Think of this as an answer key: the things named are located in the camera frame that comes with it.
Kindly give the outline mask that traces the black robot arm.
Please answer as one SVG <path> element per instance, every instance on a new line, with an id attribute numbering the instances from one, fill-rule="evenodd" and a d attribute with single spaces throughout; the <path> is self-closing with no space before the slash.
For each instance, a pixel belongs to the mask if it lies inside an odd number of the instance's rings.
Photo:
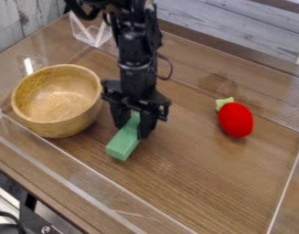
<path id="1" fill-rule="evenodd" d="M 156 123 L 164 121 L 169 99 L 157 91 L 157 60 L 162 57 L 162 33 L 153 0 L 64 0 L 74 15 L 84 20 L 98 16 L 110 27 L 118 49 L 120 77 L 102 80 L 102 100 L 108 102 L 114 126 L 121 128 L 138 113 L 136 133 L 148 137 Z"/>

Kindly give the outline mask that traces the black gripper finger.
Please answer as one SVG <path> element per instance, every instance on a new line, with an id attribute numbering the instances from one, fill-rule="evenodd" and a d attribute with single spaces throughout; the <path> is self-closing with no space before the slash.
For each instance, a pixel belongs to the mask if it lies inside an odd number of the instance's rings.
<path id="1" fill-rule="evenodd" d="M 110 102 L 109 111 L 114 126 L 120 129 L 130 118 L 130 110 L 122 103 Z"/>
<path id="2" fill-rule="evenodd" d="M 142 110 L 140 112 L 140 123 L 137 125 L 137 138 L 145 139 L 149 132 L 154 129 L 158 120 L 158 112 L 156 110 Z"/>

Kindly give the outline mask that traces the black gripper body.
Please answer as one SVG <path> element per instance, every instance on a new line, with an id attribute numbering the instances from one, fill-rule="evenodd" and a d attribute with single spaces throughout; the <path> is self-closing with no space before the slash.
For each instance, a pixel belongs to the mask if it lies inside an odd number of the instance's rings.
<path id="1" fill-rule="evenodd" d="M 142 65 L 118 63 L 120 78 L 102 80 L 102 99 L 109 103 L 122 103 L 130 111 L 156 110 L 158 120 L 165 121 L 170 101 L 156 90 L 156 80 L 169 77 L 157 75 L 157 64 L 148 62 Z"/>

